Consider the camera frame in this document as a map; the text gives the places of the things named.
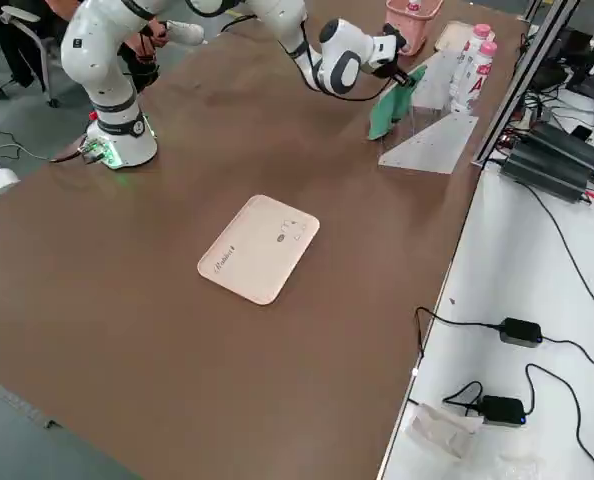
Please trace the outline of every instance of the green cloth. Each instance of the green cloth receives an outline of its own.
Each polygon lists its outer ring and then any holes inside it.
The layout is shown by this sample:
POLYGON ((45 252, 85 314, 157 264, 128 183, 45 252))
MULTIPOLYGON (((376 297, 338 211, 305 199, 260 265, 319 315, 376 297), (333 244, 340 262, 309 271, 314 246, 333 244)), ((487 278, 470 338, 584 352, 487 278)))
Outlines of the green cloth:
POLYGON ((410 108, 413 92, 419 85, 419 81, 426 73, 426 66, 423 65, 410 74, 415 79, 412 87, 395 85, 370 112, 370 132, 368 140, 377 140, 392 130, 395 124, 404 118, 410 108))

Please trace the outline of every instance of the brown table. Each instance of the brown table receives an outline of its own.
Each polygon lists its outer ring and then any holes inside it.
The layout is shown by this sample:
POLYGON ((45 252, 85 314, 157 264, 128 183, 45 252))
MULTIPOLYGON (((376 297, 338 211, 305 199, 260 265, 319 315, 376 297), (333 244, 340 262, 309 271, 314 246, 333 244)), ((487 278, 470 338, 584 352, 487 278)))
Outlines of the brown table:
MULTIPOLYGON (((384 18, 377 0, 311 3, 313 31, 384 18)), ((378 167, 370 105, 307 90, 250 24, 145 94, 153 162, 49 165, 0 198, 0 383, 150 479, 374 479, 417 357, 413 309, 436 300, 525 31, 448 0, 417 62, 450 19, 500 43, 452 176, 378 167), (196 271, 258 193, 322 224, 268 307, 196 271)))

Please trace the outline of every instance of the power adapter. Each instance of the power adapter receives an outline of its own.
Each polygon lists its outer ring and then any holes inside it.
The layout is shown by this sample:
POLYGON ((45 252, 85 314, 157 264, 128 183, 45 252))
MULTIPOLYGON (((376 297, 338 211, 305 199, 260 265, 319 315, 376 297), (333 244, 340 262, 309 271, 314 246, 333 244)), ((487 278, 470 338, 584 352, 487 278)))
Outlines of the power adapter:
POLYGON ((499 324, 499 339, 504 343, 520 347, 535 348, 541 345, 544 338, 538 323, 506 318, 499 324))
POLYGON ((477 405, 477 411, 487 425, 521 427, 526 423, 524 404, 517 398, 484 395, 477 405))

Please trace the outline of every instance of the white shoe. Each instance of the white shoe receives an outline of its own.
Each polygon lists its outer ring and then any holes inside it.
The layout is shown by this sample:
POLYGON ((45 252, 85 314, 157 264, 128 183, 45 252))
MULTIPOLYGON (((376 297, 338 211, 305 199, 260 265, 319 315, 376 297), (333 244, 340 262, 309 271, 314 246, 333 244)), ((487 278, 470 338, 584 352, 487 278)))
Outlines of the white shoe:
POLYGON ((196 47, 204 42, 204 29, 201 25, 167 20, 166 30, 168 38, 173 43, 196 47))

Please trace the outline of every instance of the plastic bottle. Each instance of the plastic bottle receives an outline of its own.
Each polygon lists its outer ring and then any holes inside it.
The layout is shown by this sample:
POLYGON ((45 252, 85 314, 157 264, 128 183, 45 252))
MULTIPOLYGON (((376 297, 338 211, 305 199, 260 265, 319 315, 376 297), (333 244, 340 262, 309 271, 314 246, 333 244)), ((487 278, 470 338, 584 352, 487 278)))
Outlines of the plastic bottle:
POLYGON ((450 81, 451 97, 455 97, 455 95, 457 95, 459 82, 461 82, 461 79, 464 77, 464 73, 466 70, 468 70, 468 67, 473 62, 475 55, 477 55, 477 52, 481 47, 481 44, 488 39, 490 31, 490 25, 486 25, 485 23, 477 24, 475 25, 475 28, 473 28, 473 34, 470 37, 470 40, 466 42, 464 49, 459 55, 459 59, 457 60, 457 68, 455 69, 453 78, 450 81))
POLYGON ((497 52, 497 44, 484 42, 475 55, 473 62, 459 82, 457 94, 453 98, 450 109, 453 112, 471 113, 484 83, 490 75, 493 64, 493 57, 497 52))
POLYGON ((409 13, 419 14, 421 10, 421 0, 408 0, 406 11, 409 13))

